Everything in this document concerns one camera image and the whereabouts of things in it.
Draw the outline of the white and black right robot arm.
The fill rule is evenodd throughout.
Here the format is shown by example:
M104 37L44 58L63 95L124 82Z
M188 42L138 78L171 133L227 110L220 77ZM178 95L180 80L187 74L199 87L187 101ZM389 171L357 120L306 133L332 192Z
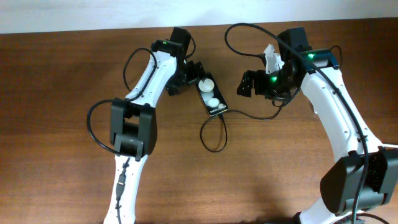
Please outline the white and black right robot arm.
M275 37L261 54L264 70L244 73L241 96L262 95L286 105L294 90L311 102L329 138L335 163L320 181L320 198L293 217L294 223L357 223L390 202L397 183L397 149L387 149L368 128L329 49L314 50L304 28Z

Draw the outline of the black smartphone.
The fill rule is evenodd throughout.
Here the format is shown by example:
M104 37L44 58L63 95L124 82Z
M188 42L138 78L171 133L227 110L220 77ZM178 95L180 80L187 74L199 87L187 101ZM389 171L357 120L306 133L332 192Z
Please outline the black smartphone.
M205 73L204 79L196 84L201 101L209 116L216 116L229 109L213 75Z

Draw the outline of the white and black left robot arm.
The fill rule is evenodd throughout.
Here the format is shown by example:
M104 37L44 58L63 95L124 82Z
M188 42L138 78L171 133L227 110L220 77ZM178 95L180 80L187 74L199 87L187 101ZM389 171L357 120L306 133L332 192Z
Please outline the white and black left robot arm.
M178 95L199 80L187 61L192 42L188 30L176 27L169 39L156 40L136 86L111 103L109 141L114 147L115 178L105 223L135 223L136 198L144 164L157 141L155 107L163 91Z

